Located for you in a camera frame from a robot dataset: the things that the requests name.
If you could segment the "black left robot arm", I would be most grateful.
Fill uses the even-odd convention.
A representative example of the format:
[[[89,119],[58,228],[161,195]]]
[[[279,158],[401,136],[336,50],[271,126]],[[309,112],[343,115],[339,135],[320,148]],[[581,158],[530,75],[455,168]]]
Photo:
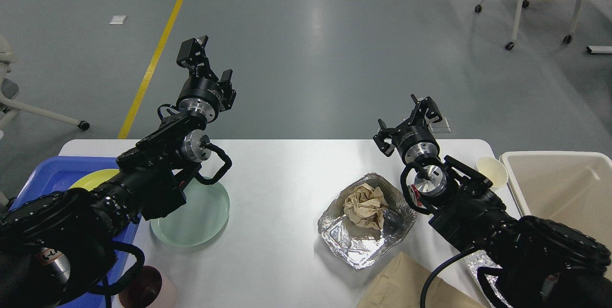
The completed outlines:
[[[174,113],[116,158],[119,172],[92,190],[71,188],[28,201],[1,215],[1,306],[55,308],[85,293],[110,298],[144,267],[142,249],[115,238],[140,217],[166,217],[186,204],[196,179],[217,183],[231,158],[205,128],[236,98],[232,70],[212,70],[208,36],[181,44],[178,66],[188,69]]]

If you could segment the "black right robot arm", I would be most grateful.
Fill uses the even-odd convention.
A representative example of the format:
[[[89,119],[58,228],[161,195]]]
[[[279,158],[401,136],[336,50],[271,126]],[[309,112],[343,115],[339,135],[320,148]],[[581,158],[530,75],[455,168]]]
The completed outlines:
[[[419,299],[446,267],[484,251],[496,266],[477,268],[477,282],[496,308],[609,308],[611,282],[605,277],[611,252],[575,228],[535,216],[516,219],[492,191],[485,175],[447,155],[430,130],[442,122],[431,97],[418,99],[409,118],[395,127],[378,119],[373,137],[390,157],[404,163],[400,184],[411,209],[430,215],[429,225],[458,255],[441,263],[424,283]]]

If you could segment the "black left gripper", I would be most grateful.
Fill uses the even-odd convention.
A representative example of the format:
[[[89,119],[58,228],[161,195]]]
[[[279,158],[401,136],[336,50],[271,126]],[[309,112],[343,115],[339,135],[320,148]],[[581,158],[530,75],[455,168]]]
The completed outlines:
[[[188,69],[190,77],[179,94],[176,106],[180,112],[199,114],[208,122],[214,122],[220,112],[232,108],[237,94],[232,88],[232,69],[223,71],[219,80],[211,76],[205,51],[207,42],[208,36],[203,35],[181,43],[176,63]]]

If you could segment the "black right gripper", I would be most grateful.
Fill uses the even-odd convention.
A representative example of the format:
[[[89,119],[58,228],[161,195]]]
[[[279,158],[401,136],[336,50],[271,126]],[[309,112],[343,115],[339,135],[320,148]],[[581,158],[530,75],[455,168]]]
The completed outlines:
[[[398,131],[397,128],[387,127],[382,119],[378,119],[380,129],[373,136],[374,143],[385,157],[391,157],[397,149],[404,164],[439,158],[439,144],[428,127],[432,123],[442,122],[441,112],[431,97],[418,99],[415,94],[410,97],[415,108],[407,118],[407,127]]]

